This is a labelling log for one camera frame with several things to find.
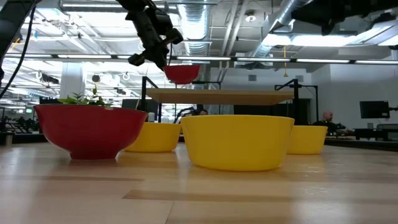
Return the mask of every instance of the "ceiling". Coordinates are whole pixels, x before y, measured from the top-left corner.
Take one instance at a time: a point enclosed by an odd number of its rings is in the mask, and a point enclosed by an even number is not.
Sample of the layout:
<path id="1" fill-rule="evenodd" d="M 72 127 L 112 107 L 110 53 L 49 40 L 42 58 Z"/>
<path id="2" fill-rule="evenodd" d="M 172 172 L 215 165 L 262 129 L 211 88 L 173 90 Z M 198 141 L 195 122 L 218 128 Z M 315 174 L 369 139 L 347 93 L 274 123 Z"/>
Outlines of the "ceiling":
<path id="1" fill-rule="evenodd" d="M 102 4 L 116 3 L 115 1 L 74 1 L 69 0 L 67 3 L 88 3 L 88 4 Z M 169 6 L 175 6 L 174 1 L 169 1 Z M 208 18 L 208 35 L 205 39 L 201 40 L 208 44 L 209 48 L 207 55 L 220 55 L 223 45 L 224 36 L 227 31 L 226 25 L 230 19 L 231 8 L 233 8 L 233 0 L 212 0 L 212 5 L 207 5 L 209 8 Z M 266 17 L 277 13 L 280 9 L 281 0 L 274 1 L 249 1 L 246 10 L 254 10 L 256 17 L 255 21 L 247 22 L 243 16 L 242 23 L 237 33 L 236 41 L 234 41 L 231 49 L 231 55 L 235 53 L 248 53 L 252 52 L 264 39 L 264 30 L 261 27 L 265 26 Z M 238 13 L 235 19 L 239 18 L 239 10 L 242 5 L 238 6 Z M 96 9 L 86 12 L 76 11 L 62 11 L 59 8 L 57 1 L 44 0 L 39 4 L 38 10 L 35 13 L 33 23 L 33 36 L 29 43 L 28 54 L 105 54 L 105 55 L 132 55 L 143 51 L 142 43 L 137 37 L 137 32 L 131 21 L 125 21 L 125 12 L 98 12 Z M 349 33 L 350 36 L 355 36 L 363 31 L 369 25 L 368 19 L 375 17 L 378 14 L 372 14 L 367 18 L 361 19 L 358 17 L 347 19 L 344 23 L 340 24 L 340 31 Z M 174 26 L 180 30 L 183 29 L 182 18 L 178 14 L 170 14 L 170 18 Z M 22 26 L 21 34 L 25 38 L 29 18 L 25 20 Z M 318 27 L 313 27 L 310 24 L 303 24 L 295 22 L 295 28 L 289 35 L 291 38 L 296 33 L 301 34 L 317 34 Z M 21 44 L 16 44 L 11 47 L 9 53 L 18 54 L 22 52 Z M 174 55 L 188 55 L 185 42 L 173 46 Z M 383 59 L 388 57 L 391 53 L 388 47 L 378 46 L 377 44 L 355 44 L 349 47 L 311 47 L 311 46 L 297 46 L 288 45 L 285 48 L 282 46 L 274 46 L 270 52 L 273 57 L 296 57 L 296 58 L 343 58 L 343 59 Z M 3 64 L 3 69 L 6 72 L 6 82 L 12 74 L 17 58 L 6 58 Z M 40 74 L 50 75 L 61 81 L 62 77 L 62 61 L 51 60 L 26 60 L 24 61 L 17 77 L 13 81 L 13 85 L 23 86 L 23 88 L 11 88 L 6 97 L 8 98 L 32 98 L 37 99 L 38 96 L 51 96 L 57 97 L 59 92 L 58 85 L 52 85 L 51 88 L 38 88 L 40 86 L 47 86 L 48 83 L 43 83 L 38 77 Z M 157 85 L 161 87 L 174 87 L 153 63 L 145 63 L 140 67 L 134 67 L 127 62 L 101 62 L 92 61 L 84 62 L 85 70 L 87 72 L 88 86 L 92 86 L 91 78 L 93 75 L 100 76 L 120 76 L 119 87 L 131 87 L 139 89 L 141 87 L 142 76 L 147 75 Z M 267 68 L 279 69 L 284 66 L 283 63 L 273 63 Z M 289 68 L 313 68 L 309 64 L 292 64 Z M 99 87 L 109 86 L 106 83 L 97 83 Z M 101 90 L 101 95 L 113 96 L 115 105 L 120 105 L 119 99 L 123 97 L 138 97 L 141 93 L 139 90 L 134 90 L 128 95 L 119 95 L 114 90 Z"/>

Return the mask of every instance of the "person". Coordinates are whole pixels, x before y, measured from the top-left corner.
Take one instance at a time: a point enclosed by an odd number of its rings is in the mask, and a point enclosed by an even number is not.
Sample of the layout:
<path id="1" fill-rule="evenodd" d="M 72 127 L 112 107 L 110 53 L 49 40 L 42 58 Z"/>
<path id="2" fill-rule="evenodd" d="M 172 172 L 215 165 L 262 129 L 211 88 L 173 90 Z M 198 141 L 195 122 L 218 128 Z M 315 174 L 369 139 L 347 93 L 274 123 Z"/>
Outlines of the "person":
<path id="1" fill-rule="evenodd" d="M 351 131 L 347 130 L 342 124 L 335 124 L 333 122 L 333 112 L 325 111 L 322 114 L 322 120 L 313 123 L 314 126 L 326 126 L 328 127 L 328 135 L 335 134 L 349 134 Z"/>
<path id="2" fill-rule="evenodd" d="M 209 115 L 209 112 L 207 110 L 203 109 L 199 112 L 199 115 Z"/>

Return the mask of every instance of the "bowl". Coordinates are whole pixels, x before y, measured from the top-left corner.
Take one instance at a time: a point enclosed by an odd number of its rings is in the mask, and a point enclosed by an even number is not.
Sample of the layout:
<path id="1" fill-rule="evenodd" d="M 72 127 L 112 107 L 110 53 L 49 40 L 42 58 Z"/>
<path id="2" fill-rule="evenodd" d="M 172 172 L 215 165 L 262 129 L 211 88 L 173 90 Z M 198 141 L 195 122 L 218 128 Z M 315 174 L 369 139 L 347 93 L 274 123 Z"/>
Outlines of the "bowl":
<path id="1" fill-rule="evenodd" d="M 181 120 L 190 160 L 230 171 L 278 168 L 284 161 L 294 119 L 276 116 L 208 115 Z"/>
<path id="2" fill-rule="evenodd" d="M 127 152 L 170 152 L 178 144 L 181 125 L 145 123 L 137 140 L 125 148 Z"/>
<path id="3" fill-rule="evenodd" d="M 328 127 L 294 126 L 288 154 L 313 155 L 322 152 Z"/>
<path id="4" fill-rule="evenodd" d="M 147 113 L 88 105 L 37 105 L 44 136 L 72 159 L 114 159 L 138 137 Z"/>

